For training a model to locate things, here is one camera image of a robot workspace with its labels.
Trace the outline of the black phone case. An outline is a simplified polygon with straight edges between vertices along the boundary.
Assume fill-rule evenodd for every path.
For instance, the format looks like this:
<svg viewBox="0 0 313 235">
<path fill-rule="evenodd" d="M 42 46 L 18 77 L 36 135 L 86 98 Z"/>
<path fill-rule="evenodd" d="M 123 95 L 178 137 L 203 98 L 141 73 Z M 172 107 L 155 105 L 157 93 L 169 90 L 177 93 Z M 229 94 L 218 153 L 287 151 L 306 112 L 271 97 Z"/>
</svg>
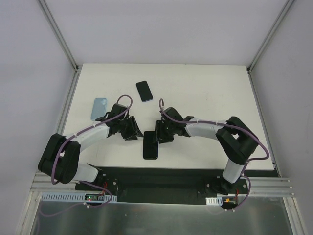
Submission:
<svg viewBox="0 0 313 235">
<path fill-rule="evenodd" d="M 158 158 L 158 142 L 155 131 L 145 131 L 143 137 L 143 159 L 156 160 Z"/>
</svg>

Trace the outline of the light blue phone case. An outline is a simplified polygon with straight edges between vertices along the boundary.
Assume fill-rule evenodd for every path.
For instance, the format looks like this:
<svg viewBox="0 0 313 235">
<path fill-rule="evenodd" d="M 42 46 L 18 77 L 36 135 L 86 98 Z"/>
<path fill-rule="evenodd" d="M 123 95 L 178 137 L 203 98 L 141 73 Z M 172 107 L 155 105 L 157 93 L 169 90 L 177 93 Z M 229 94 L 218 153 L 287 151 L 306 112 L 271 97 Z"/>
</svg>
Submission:
<svg viewBox="0 0 313 235">
<path fill-rule="evenodd" d="M 93 103 L 90 119 L 95 121 L 97 118 L 104 116 L 106 113 L 106 106 L 106 98 L 96 98 Z"/>
</svg>

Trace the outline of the black phone blue edge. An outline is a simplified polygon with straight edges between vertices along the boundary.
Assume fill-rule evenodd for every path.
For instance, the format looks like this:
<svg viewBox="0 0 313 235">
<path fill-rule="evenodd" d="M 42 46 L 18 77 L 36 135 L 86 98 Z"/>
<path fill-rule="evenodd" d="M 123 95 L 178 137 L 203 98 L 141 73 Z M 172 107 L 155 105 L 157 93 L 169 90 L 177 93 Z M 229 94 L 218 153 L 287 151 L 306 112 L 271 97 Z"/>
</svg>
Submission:
<svg viewBox="0 0 313 235">
<path fill-rule="evenodd" d="M 153 100 L 153 95 L 147 81 L 137 82 L 136 88 L 142 102 Z"/>
</svg>

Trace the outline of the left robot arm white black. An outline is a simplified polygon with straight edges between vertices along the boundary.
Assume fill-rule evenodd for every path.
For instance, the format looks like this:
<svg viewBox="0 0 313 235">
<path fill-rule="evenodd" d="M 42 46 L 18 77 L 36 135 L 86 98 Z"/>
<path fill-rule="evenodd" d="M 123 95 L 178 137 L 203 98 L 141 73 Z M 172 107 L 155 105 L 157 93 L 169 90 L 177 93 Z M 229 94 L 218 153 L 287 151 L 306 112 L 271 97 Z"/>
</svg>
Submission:
<svg viewBox="0 0 313 235">
<path fill-rule="evenodd" d="M 38 170 L 50 176 L 53 184 L 85 181 L 92 190 L 99 190 L 104 181 L 102 173 L 95 166 L 79 163 L 80 153 L 116 133 L 120 133 L 126 141 L 143 137 L 135 117 L 129 115 L 126 106 L 116 103 L 111 111 L 95 121 L 95 124 L 76 134 L 63 136 L 56 133 L 50 137 Z"/>
</svg>

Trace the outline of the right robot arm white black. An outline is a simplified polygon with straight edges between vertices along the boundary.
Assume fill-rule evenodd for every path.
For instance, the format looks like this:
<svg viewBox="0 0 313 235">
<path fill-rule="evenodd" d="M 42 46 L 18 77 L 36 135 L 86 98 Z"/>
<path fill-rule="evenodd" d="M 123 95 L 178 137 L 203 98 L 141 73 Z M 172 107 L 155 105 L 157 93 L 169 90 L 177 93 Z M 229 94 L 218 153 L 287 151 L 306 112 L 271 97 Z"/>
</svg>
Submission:
<svg viewBox="0 0 313 235">
<path fill-rule="evenodd" d="M 237 181 L 246 169 L 249 157 L 258 146 L 258 138 L 236 116 L 218 122 L 194 116 L 183 118 L 173 107 L 167 108 L 161 114 L 161 119 L 155 122 L 155 132 L 155 141 L 159 144 L 172 142 L 174 135 L 218 141 L 228 161 L 220 178 L 213 180 L 210 186 L 213 191 L 223 195 L 237 188 Z"/>
</svg>

